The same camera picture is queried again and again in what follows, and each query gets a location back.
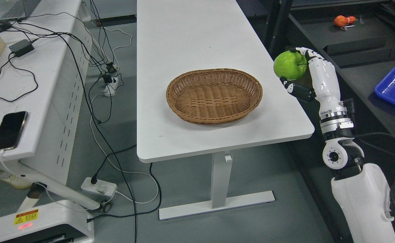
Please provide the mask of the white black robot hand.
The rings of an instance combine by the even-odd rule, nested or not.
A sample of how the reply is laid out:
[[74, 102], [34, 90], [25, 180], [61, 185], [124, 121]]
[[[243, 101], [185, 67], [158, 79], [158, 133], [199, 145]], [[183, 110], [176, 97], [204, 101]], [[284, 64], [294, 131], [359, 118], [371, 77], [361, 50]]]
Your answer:
[[292, 48], [289, 51], [299, 52], [307, 59], [307, 70], [311, 74], [312, 88], [295, 84], [295, 80], [279, 77], [288, 93], [302, 101], [318, 100], [319, 115], [322, 117], [346, 115], [347, 108], [341, 101], [339, 82], [333, 64], [309, 48]]

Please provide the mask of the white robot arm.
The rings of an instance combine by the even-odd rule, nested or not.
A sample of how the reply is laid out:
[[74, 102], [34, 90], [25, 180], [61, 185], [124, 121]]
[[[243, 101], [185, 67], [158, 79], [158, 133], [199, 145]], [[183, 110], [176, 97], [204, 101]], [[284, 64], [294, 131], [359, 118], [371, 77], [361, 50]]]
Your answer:
[[364, 163], [364, 152], [353, 140], [354, 125], [346, 108], [320, 112], [320, 119], [326, 139], [322, 158], [336, 172], [331, 189], [353, 241], [395, 243], [390, 186], [378, 165]]

